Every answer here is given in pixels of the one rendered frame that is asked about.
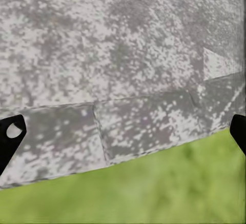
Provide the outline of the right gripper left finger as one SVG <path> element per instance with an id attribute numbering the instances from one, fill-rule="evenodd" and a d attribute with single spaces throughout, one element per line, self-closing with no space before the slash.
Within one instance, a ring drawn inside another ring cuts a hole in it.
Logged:
<path id="1" fill-rule="evenodd" d="M 0 120 L 0 176 L 26 133 L 25 120 L 21 114 Z"/>

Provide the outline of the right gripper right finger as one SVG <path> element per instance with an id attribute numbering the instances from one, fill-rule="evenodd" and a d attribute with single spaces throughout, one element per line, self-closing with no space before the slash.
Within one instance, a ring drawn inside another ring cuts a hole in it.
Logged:
<path id="1" fill-rule="evenodd" d="M 237 114 L 233 116 L 230 133 L 246 155 L 246 116 Z"/>

